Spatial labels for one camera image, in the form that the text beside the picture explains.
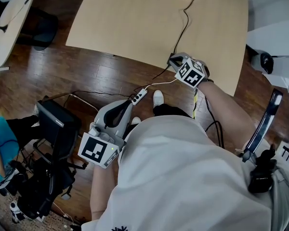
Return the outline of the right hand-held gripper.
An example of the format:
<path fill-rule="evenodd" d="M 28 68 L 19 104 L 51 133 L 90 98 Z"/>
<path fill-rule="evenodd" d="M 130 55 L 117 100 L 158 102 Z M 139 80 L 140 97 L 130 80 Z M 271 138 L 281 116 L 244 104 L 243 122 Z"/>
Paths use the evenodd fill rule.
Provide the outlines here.
<path fill-rule="evenodd" d="M 210 72 L 206 64 L 184 52 L 171 54 L 167 65 L 174 69 L 177 80 L 193 89 L 196 89 L 201 82 L 209 80 Z"/>

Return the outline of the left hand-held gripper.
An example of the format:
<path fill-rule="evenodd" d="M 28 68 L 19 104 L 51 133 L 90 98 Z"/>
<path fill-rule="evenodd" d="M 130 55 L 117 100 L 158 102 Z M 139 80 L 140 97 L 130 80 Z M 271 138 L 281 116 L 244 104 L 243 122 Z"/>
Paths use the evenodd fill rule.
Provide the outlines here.
<path fill-rule="evenodd" d="M 101 108 L 90 130 L 81 139 L 78 156 L 107 168 L 125 146 L 123 136 L 131 118 L 131 100 L 112 102 Z"/>

